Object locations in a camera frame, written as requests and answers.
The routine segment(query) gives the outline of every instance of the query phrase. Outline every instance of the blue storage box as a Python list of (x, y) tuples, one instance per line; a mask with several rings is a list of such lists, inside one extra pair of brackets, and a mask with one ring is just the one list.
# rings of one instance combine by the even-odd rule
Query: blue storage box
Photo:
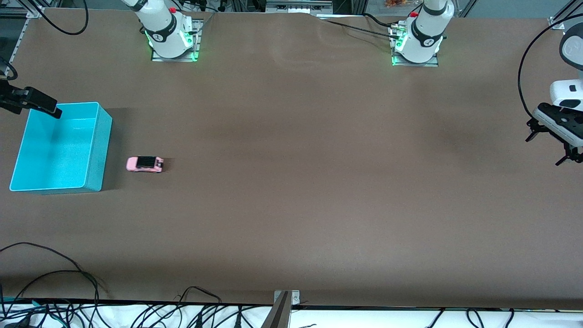
[(55, 119), (29, 112), (10, 190), (34, 194), (101, 190), (111, 116), (96, 102), (58, 104)]

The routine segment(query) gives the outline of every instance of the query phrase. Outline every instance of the black cable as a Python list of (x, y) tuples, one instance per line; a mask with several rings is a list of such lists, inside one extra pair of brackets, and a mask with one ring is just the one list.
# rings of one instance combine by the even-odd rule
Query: black cable
[[(6, 246), (6, 247), (0, 249), (0, 253), (4, 252), (4, 251), (6, 251), (6, 250), (8, 250), (8, 249), (10, 249), (12, 247), (19, 246), (19, 245), (29, 245), (29, 246), (34, 246), (34, 247), (37, 247), (37, 248), (41, 248), (41, 249), (48, 250), (49, 252), (54, 253), (54, 254), (57, 254), (57, 255), (61, 256), (62, 258), (66, 259), (67, 261), (71, 262), (75, 266), (75, 268), (77, 270), (57, 270), (57, 271), (52, 271), (52, 272), (49, 272), (49, 273), (45, 273), (43, 275), (40, 275), (39, 277), (37, 277), (37, 278), (33, 279), (31, 282), (29, 282), (17, 294), (17, 296), (15, 297), (15, 299), (18, 299), (19, 296), (21, 296), (22, 294), (24, 294), (24, 292), (31, 285), (33, 285), (36, 281), (38, 281), (38, 280), (40, 280), (40, 279), (42, 279), (42, 278), (44, 278), (44, 277), (46, 277), (48, 275), (53, 275), (53, 274), (58, 274), (58, 273), (80, 273), (80, 274), (82, 274), (85, 277), (85, 279), (87, 279), (91, 283), (91, 285), (94, 288), (94, 296), (93, 296), (93, 299), (94, 299), (94, 305), (95, 305), (95, 307), (94, 307), (94, 310), (93, 310), (93, 313), (91, 315), (91, 319), (90, 319), (90, 322), (89, 322), (89, 328), (91, 328), (93, 326), (93, 317), (95, 316), (95, 314), (97, 312), (97, 305), (99, 303), (99, 284), (98, 284), (97, 280), (95, 279), (95, 277), (93, 277), (93, 275), (91, 275), (90, 273), (88, 273), (86, 271), (83, 271), (83, 269), (81, 268), (81, 266), (76, 261), (74, 261), (72, 258), (70, 258), (70, 257), (68, 257), (68, 256), (66, 256), (66, 255), (64, 255), (64, 254), (62, 254), (62, 253), (60, 253), (60, 252), (58, 252), (58, 251), (50, 248), (50, 247), (46, 247), (46, 246), (43, 246), (43, 245), (39, 245), (39, 244), (35, 244), (35, 243), (30, 243), (30, 242), (18, 242), (18, 243), (14, 243), (14, 244), (11, 244), (9, 246)], [(8, 311), (10, 311), (10, 309), (12, 308), (13, 305), (14, 305), (14, 303), (12, 303), (10, 305), (10, 307), (8, 307)]]
[(243, 318), (243, 321), (245, 321), (250, 328), (254, 328), (253, 325), (249, 322), (249, 320), (247, 320), (247, 318), (243, 315), (243, 312), (241, 312), (241, 318)]
[(15, 80), (16, 78), (18, 78), (18, 72), (16, 71), (16, 68), (14, 68), (14, 66), (12, 66), (12, 64), (10, 64), (6, 59), (4, 59), (4, 57), (0, 56), (0, 61), (2, 61), (4, 63), (4, 65), (6, 65), (6, 67), (8, 67), (11, 71), (12, 71), (12, 76), (7, 76), (6, 79), (8, 81), (12, 81)]
[(6, 308), (4, 307), (4, 293), (2, 292), (2, 284), (0, 284), (0, 304), (2, 304), (2, 315), (6, 317)]
[(38, 325), (37, 325), (38, 328), (43, 328), (43, 323), (46, 320), (47, 316), (48, 316), (48, 308), (47, 308), (46, 312), (44, 313), (43, 318), (40, 320), (40, 323), (38, 323)]
[[(189, 4), (191, 4), (191, 5), (193, 5), (193, 6), (197, 6), (198, 8), (201, 8), (201, 4), (198, 4), (198, 3), (196, 3), (196, 2), (194, 2), (194, 3), (193, 3), (193, 2), (191, 1), (191, 2), (189, 2)], [(218, 10), (216, 10), (215, 8), (213, 8), (213, 7), (209, 7), (209, 6), (206, 6), (206, 7), (205, 7), (205, 9), (210, 9), (210, 10), (212, 10), (212, 11), (214, 11), (214, 12), (219, 12), (219, 11), (218, 11)]]
[(579, 9), (581, 6), (583, 5), (583, 2), (581, 2), (580, 4), (578, 4), (575, 9), (571, 10), (571, 12), (569, 13), (569, 15), (567, 15), (566, 17), (569, 17), (571, 15), (573, 15), (574, 12), (577, 11), (577, 9)]
[(210, 320), (210, 319), (213, 319), (213, 320), (211, 321), (211, 323), (210, 323), (210, 326), (211, 326), (211, 328), (212, 328), (212, 327), (215, 325), (215, 316), (216, 316), (216, 314), (217, 314), (218, 312), (220, 312), (220, 311), (222, 311), (222, 310), (226, 309), (226, 308), (228, 308), (228, 306), (226, 306), (226, 305), (225, 305), (225, 306), (223, 306), (223, 307), (222, 307), (222, 308), (220, 308), (220, 309), (219, 309), (219, 306), (218, 306), (218, 305), (217, 305), (217, 306), (215, 306), (215, 310), (213, 311), (213, 314), (211, 314), (211, 315), (210, 315), (210, 316), (208, 316), (208, 317), (207, 317), (205, 320), (203, 320), (203, 321), (202, 321), (202, 325), (204, 326), (204, 325), (205, 325), (205, 323), (206, 323), (208, 320)]
[(239, 312), (237, 312), (237, 319), (235, 320), (235, 327), (234, 328), (241, 328), (241, 320), (243, 318), (243, 313), (241, 313), (241, 310), (243, 309), (243, 307), (241, 305), (239, 305)]
[[(470, 312), (473, 312), (476, 314), (477, 319), (480, 322), (479, 327), (474, 323), (472, 318), (470, 318)], [(482, 322), (482, 317), (480, 317), (480, 314), (475, 309), (466, 309), (466, 318), (468, 318), (469, 323), (472, 324), (472, 326), (474, 326), (474, 328), (484, 328), (484, 323)]]
[(89, 24), (89, 8), (87, 8), (87, 1), (86, 0), (82, 0), (83, 1), (83, 5), (85, 7), (85, 24), (83, 25), (83, 27), (77, 31), (77, 32), (68, 32), (65, 31), (64, 29), (58, 27), (57, 25), (55, 25), (55, 23), (52, 22), (52, 20), (50, 20), (41, 9), (38, 9), (35, 5), (33, 0), (28, 0), (28, 2), (33, 5), (33, 7), (37, 8), (37, 12), (54, 28), (56, 28), (59, 32), (67, 34), (67, 35), (79, 35), (83, 32), (85, 32), (85, 29), (87, 29), (87, 24)]
[(440, 317), (440, 316), (441, 316), (441, 315), (442, 315), (444, 312), (445, 312), (445, 308), (441, 308), (441, 309), (439, 310), (439, 313), (436, 315), (436, 317), (435, 317), (435, 318), (433, 318), (433, 321), (431, 322), (431, 324), (430, 324), (429, 326), (427, 326), (427, 328), (433, 328), (433, 327), (436, 325), (436, 323), (437, 323), (437, 320), (439, 320), (439, 317)]
[(383, 23), (380, 20), (378, 20), (375, 16), (373, 16), (369, 13), (363, 13), (362, 15), (364, 17), (368, 17), (368, 18), (372, 19), (376, 24), (379, 24), (380, 26), (391, 27), (391, 24)]
[(561, 16), (561, 15), (562, 15), (562, 14), (563, 14), (565, 11), (567, 11), (567, 9), (568, 9), (570, 6), (573, 6), (573, 4), (575, 3), (575, 1), (577, 1), (577, 0), (571, 0), (571, 2), (570, 2), (569, 4), (567, 4), (567, 5), (565, 5), (565, 6), (564, 6), (564, 7), (561, 9), (561, 11), (559, 11), (559, 12), (557, 13), (557, 15), (555, 15), (555, 17)]
[(468, 8), (468, 5), (466, 5), (466, 8), (463, 10), (465, 12), (465, 14), (463, 16), (460, 16), (460, 17), (462, 17), (462, 18), (468, 17), (468, 14), (470, 14), (470, 11), (472, 11), (472, 9), (474, 8), (474, 6), (477, 4), (477, 1), (478, 0), (473, 0), (473, 2), (472, 2), (471, 5), (468, 4), (470, 8)]
[(571, 16), (571, 17), (567, 17), (564, 18), (562, 20), (558, 20), (556, 22), (554, 22), (553, 24), (549, 25), (548, 27), (545, 27), (544, 30), (542, 30), (534, 39), (532, 39), (532, 41), (528, 44), (528, 47), (526, 47), (526, 50), (524, 51), (522, 58), (520, 59), (520, 65), (518, 66), (518, 95), (520, 96), (520, 101), (522, 102), (522, 107), (524, 107), (524, 111), (528, 114), (528, 116), (530, 116), (531, 118), (534, 118), (531, 114), (531, 111), (528, 110), (528, 106), (526, 105), (526, 101), (524, 100), (524, 95), (522, 94), (522, 86), (521, 86), (521, 78), (522, 78), (522, 66), (524, 65), (524, 59), (526, 58), (526, 55), (528, 54), (528, 51), (530, 51), (530, 49), (532, 48), (532, 45), (543, 35), (545, 34), (548, 30), (552, 29), (553, 27), (562, 24), (563, 22), (566, 22), (567, 20), (570, 19), (575, 19), (578, 17), (583, 17), (583, 13), (578, 13), (577, 15)]
[(214, 298), (216, 298), (216, 299), (217, 299), (217, 301), (219, 301), (219, 303), (222, 303), (222, 302), (223, 302), (223, 300), (222, 300), (220, 297), (218, 297), (217, 295), (215, 295), (215, 294), (213, 294), (213, 293), (209, 292), (208, 290), (206, 290), (206, 289), (204, 289), (204, 288), (202, 288), (202, 287), (199, 287), (199, 286), (190, 286), (190, 287), (188, 287), (188, 288), (187, 288), (187, 289), (186, 289), (186, 290), (185, 290), (185, 291), (182, 293), (182, 296), (180, 296), (180, 300), (182, 300), (182, 299), (186, 299), (186, 297), (188, 297), (188, 292), (190, 292), (190, 290), (191, 290), (191, 289), (196, 289), (197, 291), (201, 291), (201, 292), (205, 293), (206, 295), (209, 295), (209, 296), (211, 296), (211, 297), (214, 297)]
[(504, 328), (508, 328), (510, 326), (510, 323), (512, 322), (512, 319), (513, 318), (514, 318), (514, 309), (510, 309), (510, 317), (506, 321), (506, 324), (504, 325)]
[(228, 317), (224, 318), (221, 322), (217, 323), (216, 326), (211, 326), (210, 328), (217, 328), (217, 327), (219, 327), (221, 324), (223, 324), (225, 321), (229, 320), (232, 316), (238, 314), (239, 312), (243, 312), (243, 311), (247, 311), (247, 310), (251, 310), (251, 309), (255, 309), (255, 308), (260, 308), (260, 307), (263, 307), (263, 306), (265, 306), (265, 305), (254, 305), (254, 306), (250, 306), (248, 308), (242, 309), (240, 311), (237, 311), (237, 312), (229, 315)]
[(170, 0), (170, 1), (172, 1), (176, 5), (176, 7), (178, 8), (178, 11), (181, 12), (181, 11), (184, 10), (184, 8), (183, 7), (180, 7), (180, 5), (178, 4), (178, 2), (176, 2), (176, 0)]
[[(413, 8), (413, 10), (409, 12), (409, 14), (407, 15), (407, 17), (411, 16), (411, 14), (412, 14), (413, 12), (417, 11), (418, 9), (421, 9), (421, 7), (422, 7), (422, 6), (423, 6), (423, 3), (420, 3), (420, 4), (419, 4), (419, 6), (417, 6), (417, 7)], [(398, 20), (397, 20), (396, 22), (392, 22), (392, 23), (391, 23), (391, 25), (392, 25), (392, 24), (397, 24), (397, 23), (399, 23), (399, 21), (398, 21)]]
[(365, 29), (361, 29), (360, 27), (346, 25), (346, 24), (338, 23), (338, 22), (333, 22), (333, 21), (328, 20), (328, 19), (325, 19), (324, 22), (328, 22), (328, 23), (331, 23), (331, 24), (336, 24), (336, 25), (348, 27), (350, 29), (355, 29), (355, 30), (359, 30), (359, 31), (363, 31), (363, 32), (371, 33), (371, 34), (376, 34), (376, 35), (380, 35), (380, 36), (384, 36), (384, 37), (388, 37), (388, 38), (392, 38), (392, 39), (397, 39), (398, 38), (398, 36), (392, 36), (392, 35), (388, 35), (388, 34), (385, 34), (385, 33), (379, 33), (379, 32), (375, 32), (375, 31), (371, 31), (371, 30), (365, 30)]

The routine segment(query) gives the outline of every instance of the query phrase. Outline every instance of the toy car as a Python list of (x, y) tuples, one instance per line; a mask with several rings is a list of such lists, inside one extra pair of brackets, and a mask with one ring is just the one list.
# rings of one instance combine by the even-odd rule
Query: toy car
[(162, 172), (164, 160), (156, 156), (137, 156), (128, 158), (125, 168), (131, 172)]

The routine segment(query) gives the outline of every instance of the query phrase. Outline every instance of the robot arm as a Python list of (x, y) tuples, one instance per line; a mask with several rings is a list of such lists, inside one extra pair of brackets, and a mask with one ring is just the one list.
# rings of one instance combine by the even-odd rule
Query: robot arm
[(559, 45), (563, 61), (576, 68), (579, 79), (555, 81), (550, 86), (552, 104), (541, 103), (532, 113), (527, 125), (531, 129), (526, 141), (532, 140), (540, 132), (548, 132), (559, 140), (565, 149), (565, 156), (556, 165), (566, 160), (583, 162), (583, 23), (579, 23), (565, 33)]
[(408, 17), (402, 24), (406, 33), (395, 47), (406, 60), (414, 63), (429, 61), (443, 40), (445, 27), (454, 16), (451, 0), (425, 0), (419, 15)]
[(138, 16), (150, 46), (159, 56), (175, 58), (194, 46), (192, 18), (166, 7), (164, 0), (121, 0)]

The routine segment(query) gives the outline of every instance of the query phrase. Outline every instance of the table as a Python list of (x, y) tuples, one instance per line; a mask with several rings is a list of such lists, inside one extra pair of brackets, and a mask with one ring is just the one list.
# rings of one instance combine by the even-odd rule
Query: table
[[(76, 37), (34, 20), (15, 84), (111, 114), (104, 190), (10, 192), (26, 113), (2, 111), (0, 240), (66, 253), (110, 299), (171, 300), (195, 284), (226, 302), (299, 289), (310, 304), (581, 308), (583, 166), (555, 167), (551, 136), (524, 142), (516, 89), (545, 26), (454, 19), (440, 67), (420, 69), (391, 66), (382, 37), (304, 14), (217, 14), (189, 64), (150, 62), (132, 12), (91, 11)], [(531, 108), (577, 76), (560, 37), (527, 59)], [(166, 158), (167, 171), (125, 171), (135, 155)], [(68, 268), (26, 247), (0, 263), (7, 294)], [(27, 295), (92, 297), (68, 276)]]

